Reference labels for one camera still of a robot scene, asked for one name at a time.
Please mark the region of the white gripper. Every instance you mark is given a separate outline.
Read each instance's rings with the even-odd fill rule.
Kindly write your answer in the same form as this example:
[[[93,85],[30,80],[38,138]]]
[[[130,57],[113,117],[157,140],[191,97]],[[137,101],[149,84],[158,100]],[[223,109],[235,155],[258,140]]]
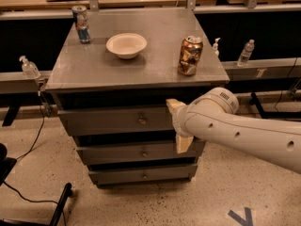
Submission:
[[[176,135],[177,153],[186,153],[194,140],[184,126],[187,105],[176,99],[166,99],[166,106],[172,115],[173,128],[178,134]]]

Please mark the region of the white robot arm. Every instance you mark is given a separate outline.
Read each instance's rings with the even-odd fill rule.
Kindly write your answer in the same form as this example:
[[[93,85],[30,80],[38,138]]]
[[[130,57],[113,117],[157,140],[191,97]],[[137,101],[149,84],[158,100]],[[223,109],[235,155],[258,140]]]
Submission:
[[[178,153],[187,152],[199,138],[301,173],[300,123],[238,116],[239,102],[224,88],[211,89],[188,105],[176,99],[166,105]]]

